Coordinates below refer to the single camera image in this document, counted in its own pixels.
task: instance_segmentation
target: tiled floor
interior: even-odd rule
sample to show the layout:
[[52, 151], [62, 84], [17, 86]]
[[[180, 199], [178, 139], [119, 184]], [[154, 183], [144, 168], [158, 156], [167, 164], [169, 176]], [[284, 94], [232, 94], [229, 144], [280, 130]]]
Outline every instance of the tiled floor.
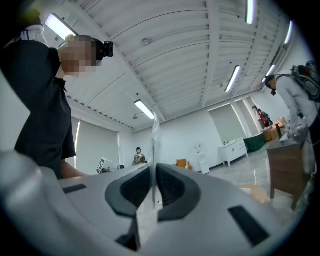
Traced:
[[[225, 166], [222, 165], [214, 168], [207, 175], [226, 180], [236, 186], [256, 185], [263, 188], [268, 196], [268, 200], [264, 204], [265, 207], [273, 212], [284, 226], [289, 224], [301, 212], [301, 207], [298, 209], [299, 207], [297, 206], [297, 209], [292, 211], [292, 196], [279, 190], [275, 190], [274, 199], [270, 200], [270, 171], [267, 146], [265, 145], [259, 151], [249, 153], [248, 157], [244, 156], [231, 162], [231, 167], [228, 167], [226, 164]], [[161, 194], [157, 191], [156, 200], [159, 199], [161, 199]], [[155, 205], [155, 209], [153, 208], [152, 194], [150, 192], [137, 211], [139, 235], [142, 245], [157, 228], [157, 214], [160, 209], [162, 209], [162, 205], [159, 204]]]

